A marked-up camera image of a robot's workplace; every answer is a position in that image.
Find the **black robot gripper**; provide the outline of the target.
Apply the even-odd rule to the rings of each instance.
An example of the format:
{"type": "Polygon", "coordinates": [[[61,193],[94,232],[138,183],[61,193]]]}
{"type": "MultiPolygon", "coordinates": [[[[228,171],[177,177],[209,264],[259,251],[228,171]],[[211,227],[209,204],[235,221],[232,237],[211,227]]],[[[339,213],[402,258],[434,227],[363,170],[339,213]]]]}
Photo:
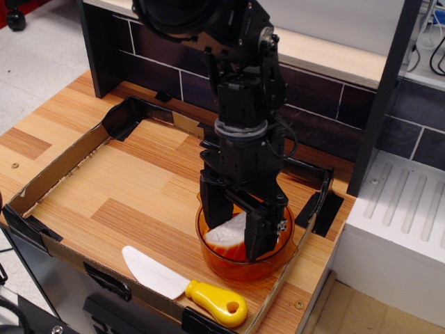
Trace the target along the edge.
{"type": "Polygon", "coordinates": [[[202,142],[200,197],[206,224],[215,229],[232,218],[235,205],[244,209],[251,262],[273,251],[288,228],[289,200],[277,184],[286,158],[285,133],[285,126],[273,121],[234,127],[217,120],[202,142]]]}

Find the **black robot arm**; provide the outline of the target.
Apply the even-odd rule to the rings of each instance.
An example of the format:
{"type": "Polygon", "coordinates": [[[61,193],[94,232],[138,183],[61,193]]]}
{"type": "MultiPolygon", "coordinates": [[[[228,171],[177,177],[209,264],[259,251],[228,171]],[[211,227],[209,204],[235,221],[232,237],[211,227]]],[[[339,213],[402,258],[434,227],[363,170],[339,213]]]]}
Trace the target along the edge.
{"type": "Polygon", "coordinates": [[[201,153],[204,217],[213,229],[242,208],[245,256],[253,262],[275,248],[288,203],[277,184],[288,157],[288,126],[277,114],[286,83],[270,17],[256,1],[135,1],[133,11],[158,37],[205,55],[218,142],[201,153]]]}

